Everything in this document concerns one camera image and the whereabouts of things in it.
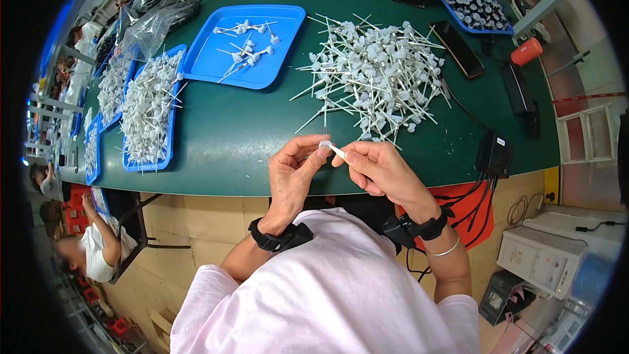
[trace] black wrist strap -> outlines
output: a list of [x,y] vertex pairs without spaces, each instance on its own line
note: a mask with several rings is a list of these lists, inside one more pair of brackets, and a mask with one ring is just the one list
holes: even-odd
[[313,233],[304,223],[298,225],[289,224],[282,234],[274,236],[271,234],[263,234],[258,230],[258,223],[262,217],[254,220],[249,224],[251,237],[256,241],[258,247],[266,251],[284,251],[296,246],[302,245],[313,239]]
[[448,224],[449,208],[441,208],[441,215],[435,220],[430,219],[426,223],[416,224],[409,216],[408,213],[400,216],[399,220],[402,224],[413,223],[408,225],[408,233],[411,236],[419,236],[424,241],[434,240],[441,235],[446,224]]
[[382,231],[391,240],[400,245],[412,249],[415,247],[415,237],[419,236],[424,241],[434,240],[441,235],[448,217],[454,217],[451,209],[440,207],[441,215],[437,219],[430,219],[424,224],[416,224],[408,214],[402,215],[399,220],[392,215],[382,224]]

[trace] silver bracelet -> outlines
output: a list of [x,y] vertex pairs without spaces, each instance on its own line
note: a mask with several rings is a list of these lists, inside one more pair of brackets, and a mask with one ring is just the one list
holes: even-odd
[[450,248],[449,250],[446,250],[443,253],[439,253],[439,254],[434,254],[434,253],[430,253],[429,251],[426,250],[426,254],[431,255],[431,256],[435,256],[435,257],[439,257],[439,256],[445,256],[446,254],[450,253],[452,250],[454,250],[454,248],[457,247],[457,245],[459,244],[459,242],[461,241],[461,237],[459,236],[459,233],[457,232],[457,242],[454,244],[454,246],[452,248]]

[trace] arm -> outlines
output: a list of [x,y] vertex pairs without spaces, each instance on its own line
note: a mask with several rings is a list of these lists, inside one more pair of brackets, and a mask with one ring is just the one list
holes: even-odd
[[103,249],[103,258],[105,259],[105,262],[109,266],[116,266],[116,263],[122,254],[122,246],[116,237],[116,233],[111,229],[111,226],[107,224],[100,215],[98,215],[98,212],[96,212],[91,193],[83,194],[83,208],[85,208],[87,218],[90,222],[96,224],[98,231],[100,231],[101,236],[105,241],[105,248]]
[[55,176],[55,166],[52,163],[48,163],[48,175],[46,176],[46,181],[50,183],[52,178]]
[[[342,150],[346,152],[350,178],[360,188],[371,195],[386,195],[402,206],[417,224],[440,216],[441,210],[434,197],[393,145],[355,141]],[[341,164],[343,160],[335,156],[332,165],[338,167]],[[425,241],[424,245],[429,253],[439,254],[448,251],[456,242],[457,233],[445,226],[439,237]],[[469,259],[462,243],[447,255],[428,255],[428,260],[436,278],[436,303],[454,294],[472,295]]]
[[[428,219],[423,220],[421,213],[409,211],[408,216],[415,223],[423,224]],[[433,213],[433,219],[437,219],[441,211]],[[448,251],[457,243],[458,234],[452,227],[446,225],[439,237],[430,241],[423,241],[427,250],[427,258],[430,269],[435,275],[435,302],[439,303],[445,297],[454,294],[472,295],[472,275],[470,274],[470,261],[467,256],[467,250],[462,242],[459,241],[457,247],[450,253],[443,256],[433,256],[432,254],[440,254]]]
[[[316,134],[292,138],[269,159],[272,202],[258,223],[261,233],[279,236],[301,212],[313,176],[331,154],[325,147],[319,149],[319,142],[328,139],[330,136]],[[234,280],[244,282],[270,255],[270,251],[259,248],[251,235],[247,235],[225,257],[221,268]]]

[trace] pink t-shirt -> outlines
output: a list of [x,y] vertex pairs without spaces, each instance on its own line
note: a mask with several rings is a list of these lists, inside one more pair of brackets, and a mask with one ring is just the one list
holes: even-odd
[[468,295],[438,305],[390,240],[342,208],[308,210],[312,241],[275,254],[240,286],[199,268],[172,326],[181,353],[480,353]]

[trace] white cabinet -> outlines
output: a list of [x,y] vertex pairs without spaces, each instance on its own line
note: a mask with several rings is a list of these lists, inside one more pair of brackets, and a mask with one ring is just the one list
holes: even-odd
[[558,299],[568,293],[585,243],[517,227],[503,232],[496,263]]

